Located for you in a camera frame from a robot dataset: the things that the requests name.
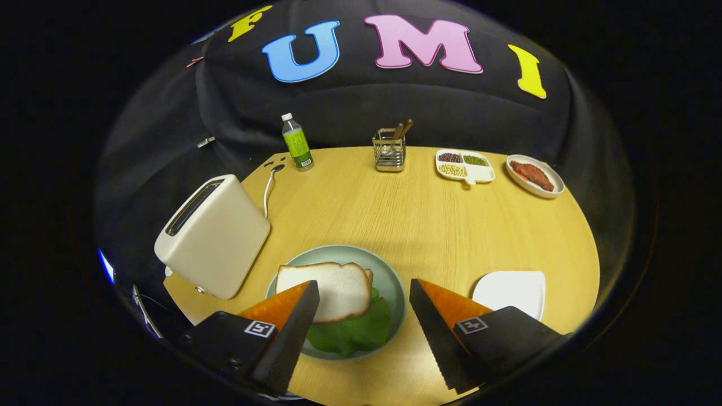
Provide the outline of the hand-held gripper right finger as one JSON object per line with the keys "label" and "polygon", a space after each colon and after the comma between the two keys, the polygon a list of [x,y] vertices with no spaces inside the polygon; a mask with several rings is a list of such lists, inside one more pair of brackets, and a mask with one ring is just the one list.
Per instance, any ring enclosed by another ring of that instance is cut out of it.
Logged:
{"label": "hand-held gripper right finger", "polygon": [[420,278],[408,300],[446,386],[459,395],[502,381],[567,341],[515,306],[492,310]]}

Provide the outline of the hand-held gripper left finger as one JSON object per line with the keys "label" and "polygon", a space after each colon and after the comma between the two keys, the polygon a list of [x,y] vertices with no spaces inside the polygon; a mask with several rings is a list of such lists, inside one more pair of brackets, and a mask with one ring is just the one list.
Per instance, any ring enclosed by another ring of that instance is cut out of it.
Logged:
{"label": "hand-held gripper left finger", "polygon": [[319,302],[310,280],[238,315],[217,311],[183,335],[183,353],[235,385],[284,395]]}

